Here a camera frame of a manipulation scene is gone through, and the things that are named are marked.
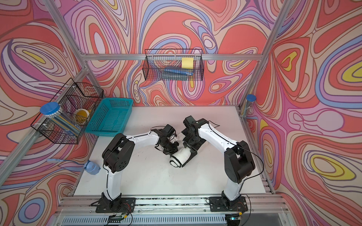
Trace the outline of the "black white checkered pillowcase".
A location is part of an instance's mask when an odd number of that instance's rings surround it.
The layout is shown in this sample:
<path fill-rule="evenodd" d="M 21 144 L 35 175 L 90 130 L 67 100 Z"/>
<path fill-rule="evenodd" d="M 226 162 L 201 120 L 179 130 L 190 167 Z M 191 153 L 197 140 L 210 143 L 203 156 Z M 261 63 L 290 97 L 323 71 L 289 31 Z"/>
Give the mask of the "black white checkered pillowcase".
<path fill-rule="evenodd" d="M 196 155 L 197 152 L 192 152 L 190 148 L 183 147 L 170 156 L 169 163 L 175 168 L 182 168 Z"/>

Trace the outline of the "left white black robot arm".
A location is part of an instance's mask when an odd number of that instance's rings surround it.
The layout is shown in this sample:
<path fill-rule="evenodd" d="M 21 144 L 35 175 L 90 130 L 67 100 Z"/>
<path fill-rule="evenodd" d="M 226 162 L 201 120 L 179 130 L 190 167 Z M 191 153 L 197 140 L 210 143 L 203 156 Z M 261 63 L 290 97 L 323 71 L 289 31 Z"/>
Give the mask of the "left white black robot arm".
<path fill-rule="evenodd" d="M 135 149 L 153 146 L 165 155 L 178 151 L 176 130 L 171 125 L 162 129 L 151 128 L 149 132 L 138 135 L 115 135 L 102 153 L 103 169 L 107 172 L 105 198 L 112 202 L 121 196 L 122 171 L 128 166 Z"/>

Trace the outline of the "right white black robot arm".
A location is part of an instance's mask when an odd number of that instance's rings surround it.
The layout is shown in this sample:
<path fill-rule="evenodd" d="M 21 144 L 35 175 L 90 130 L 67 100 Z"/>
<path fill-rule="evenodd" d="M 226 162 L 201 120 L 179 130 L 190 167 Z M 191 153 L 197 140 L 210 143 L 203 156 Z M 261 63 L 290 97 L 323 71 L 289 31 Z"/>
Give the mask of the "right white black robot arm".
<path fill-rule="evenodd" d="M 192 116 L 183 121 L 185 136 L 183 145 L 190 150 L 191 156 L 188 163 L 201 146 L 208 142 L 219 150 L 224 157 L 224 171 L 228 177 L 226 188 L 221 193 L 221 203 L 224 208 L 230 210 L 240 199 L 240 191 L 244 182 L 255 170 L 253 153 L 245 141 L 237 142 L 228 138 L 216 128 L 210 125 L 206 119 L 195 120 Z"/>

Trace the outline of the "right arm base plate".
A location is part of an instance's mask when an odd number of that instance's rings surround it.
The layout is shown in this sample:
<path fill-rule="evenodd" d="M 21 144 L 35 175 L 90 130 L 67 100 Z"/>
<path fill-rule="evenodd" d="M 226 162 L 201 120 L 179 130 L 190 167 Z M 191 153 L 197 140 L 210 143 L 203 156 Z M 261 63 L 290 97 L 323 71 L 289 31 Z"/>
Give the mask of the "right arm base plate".
<path fill-rule="evenodd" d="M 248 211 L 245 197 L 239 196 L 236 200 L 230 201 L 226 197 L 214 196 L 207 198 L 211 212 L 241 212 Z"/>

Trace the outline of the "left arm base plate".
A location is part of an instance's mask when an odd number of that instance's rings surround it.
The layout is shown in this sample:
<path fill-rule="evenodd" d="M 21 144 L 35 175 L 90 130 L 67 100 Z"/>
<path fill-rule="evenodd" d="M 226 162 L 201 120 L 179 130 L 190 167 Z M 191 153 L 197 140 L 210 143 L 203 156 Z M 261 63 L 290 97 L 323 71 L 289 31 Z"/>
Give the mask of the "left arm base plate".
<path fill-rule="evenodd" d="M 116 198 L 111 201 L 106 197 L 99 199 L 96 213 L 133 213 L 136 198 Z"/>

